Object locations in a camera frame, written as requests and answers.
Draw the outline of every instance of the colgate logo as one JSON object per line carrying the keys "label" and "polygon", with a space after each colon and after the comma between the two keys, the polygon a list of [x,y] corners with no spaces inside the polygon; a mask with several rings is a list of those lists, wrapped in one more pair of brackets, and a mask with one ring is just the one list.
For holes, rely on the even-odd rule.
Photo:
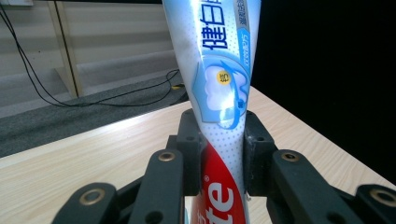
{"label": "colgate logo", "polygon": [[[216,212],[228,212],[233,207],[233,190],[228,189],[228,200],[226,202],[223,201],[222,197],[222,189],[220,183],[212,183],[209,185],[209,201],[211,205],[216,209]],[[219,223],[219,224],[228,224],[233,223],[233,216],[227,215],[227,219],[221,219],[217,217],[213,213],[213,208],[209,206],[209,210],[206,210],[206,217],[209,220],[209,223]]]}
{"label": "colgate logo", "polygon": [[203,190],[193,202],[192,224],[246,223],[238,187],[217,151],[208,146],[203,157]]}

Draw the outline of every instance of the wooden table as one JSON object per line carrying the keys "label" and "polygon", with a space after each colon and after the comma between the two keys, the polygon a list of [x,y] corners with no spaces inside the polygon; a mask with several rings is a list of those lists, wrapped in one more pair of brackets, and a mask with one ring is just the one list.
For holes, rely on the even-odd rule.
{"label": "wooden table", "polygon": [[[145,173],[151,154],[177,134],[180,115],[189,108],[189,102],[170,106],[0,159],[0,223],[51,223],[75,190],[92,182],[119,189],[134,181]],[[396,189],[254,88],[248,109],[278,148],[303,153],[331,185],[351,194],[368,183]],[[271,223],[265,198],[253,198],[248,206],[251,223]]]}

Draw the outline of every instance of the gray floor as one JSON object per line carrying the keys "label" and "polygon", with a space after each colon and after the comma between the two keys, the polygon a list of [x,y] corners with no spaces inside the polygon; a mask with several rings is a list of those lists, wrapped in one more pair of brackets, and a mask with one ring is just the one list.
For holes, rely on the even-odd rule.
{"label": "gray floor", "polygon": [[[173,51],[133,57],[112,62],[83,64],[78,68],[87,96],[71,99],[54,71],[40,73],[40,79],[54,96],[68,105],[87,104],[136,91],[105,101],[115,105],[144,106],[69,106],[49,105],[39,99],[26,77],[0,80],[0,157],[38,147],[68,136],[87,132],[121,119],[167,107],[184,95],[185,90],[170,91],[166,74],[177,69]],[[180,73],[171,80],[182,83]],[[164,97],[160,102],[151,104]]]}

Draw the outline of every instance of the black mechanical arm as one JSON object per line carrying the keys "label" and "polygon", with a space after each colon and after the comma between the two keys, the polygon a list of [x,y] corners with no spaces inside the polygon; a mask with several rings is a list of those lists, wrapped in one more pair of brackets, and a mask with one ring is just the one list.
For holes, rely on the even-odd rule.
{"label": "black mechanical arm", "polygon": [[[278,150],[256,115],[247,112],[244,181],[251,197],[266,197],[273,223],[396,223],[396,191],[362,185],[355,196],[329,185],[299,152]],[[183,223],[184,197],[200,190],[200,134],[192,110],[177,135],[155,152],[144,176],[122,189],[92,183],[77,190],[53,223]]]}

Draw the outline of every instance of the wire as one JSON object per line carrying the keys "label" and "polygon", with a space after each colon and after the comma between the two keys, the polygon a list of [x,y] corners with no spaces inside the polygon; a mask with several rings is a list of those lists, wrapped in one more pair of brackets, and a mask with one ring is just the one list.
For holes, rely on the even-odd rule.
{"label": "wire", "polygon": [[[38,96],[39,96],[42,100],[44,100],[45,102],[47,102],[47,103],[49,103],[49,104],[51,104],[51,105],[55,105],[55,106],[59,106],[59,107],[70,107],[70,106],[83,107],[83,106],[91,106],[91,105],[111,105],[111,106],[142,106],[142,105],[152,105],[152,104],[155,104],[155,103],[157,103],[157,102],[160,102],[160,101],[161,101],[162,99],[164,99],[164,98],[171,92],[171,90],[172,90],[172,83],[170,82],[170,80],[171,80],[172,78],[174,78],[174,77],[177,75],[177,73],[179,72],[178,69],[175,69],[175,70],[172,70],[172,71],[168,72],[168,73],[166,74],[166,80],[163,81],[163,82],[161,82],[161,83],[158,83],[158,84],[155,84],[155,85],[152,85],[152,86],[148,86],[148,87],[145,87],[145,88],[141,88],[141,89],[138,89],[138,90],[134,90],[134,91],[127,91],[127,92],[125,92],[125,93],[123,93],[123,94],[119,94],[119,95],[116,95],[116,96],[108,97],[108,98],[105,98],[105,99],[102,99],[102,100],[99,100],[99,101],[96,101],[96,102],[93,102],[93,103],[69,105],[69,104],[60,102],[60,101],[58,101],[56,98],[54,98],[54,97],[47,91],[47,89],[44,87],[44,85],[41,83],[40,79],[38,78],[38,76],[37,76],[37,74],[36,74],[36,72],[35,72],[35,69],[33,68],[32,64],[30,63],[29,59],[27,58],[27,56],[26,56],[26,54],[25,54],[23,48],[21,47],[21,44],[20,44],[20,42],[19,42],[19,40],[18,40],[18,38],[17,38],[17,35],[16,35],[16,33],[15,33],[14,27],[13,27],[13,25],[12,25],[12,23],[11,23],[11,21],[10,21],[8,15],[7,15],[7,13],[6,13],[6,11],[4,10],[4,8],[3,8],[3,6],[2,6],[1,4],[0,4],[0,8],[1,8],[2,12],[3,12],[3,13],[0,12],[0,16],[1,16],[1,18],[3,19],[3,21],[4,21],[4,23],[6,24],[8,30],[11,32],[11,34],[12,34],[12,36],[13,36],[13,38],[14,38],[14,41],[15,41],[15,43],[16,43],[16,45],[17,45],[17,48],[18,48],[18,52],[19,52],[19,54],[20,54],[20,56],[21,56],[23,65],[24,65],[24,67],[25,67],[26,73],[27,73],[27,75],[28,75],[30,81],[32,82],[32,84],[33,84],[33,86],[34,86],[35,91],[37,92]],[[55,104],[55,103],[53,103],[53,102],[48,101],[47,99],[45,99],[45,98],[41,95],[41,93],[39,92],[39,90],[38,90],[38,88],[37,88],[35,82],[34,82],[33,79],[32,79],[32,76],[31,76],[31,74],[30,74],[30,72],[29,72],[29,67],[27,66],[28,64],[29,64],[29,67],[30,67],[30,69],[32,70],[33,74],[35,75],[35,79],[37,80],[38,84],[41,86],[41,88],[44,90],[44,92],[45,92],[52,100],[54,100],[54,101],[57,102],[58,104]],[[161,98],[159,98],[159,99],[157,99],[157,100],[154,100],[154,101],[152,101],[152,102],[144,103],[144,104],[138,104],[138,105],[117,105],[117,104],[103,103],[104,101],[112,100],[112,99],[115,99],[115,98],[118,98],[118,97],[121,97],[121,96],[124,96],[124,95],[127,95],[127,94],[131,94],[131,93],[134,93],[134,92],[137,92],[137,91],[143,91],[143,90],[148,90],[148,89],[151,89],[151,88],[154,88],[154,87],[158,87],[158,86],[161,86],[162,84],[164,84],[164,83],[166,83],[166,82],[169,83],[169,90],[168,90],[168,92],[167,92],[164,96],[162,96]]]}

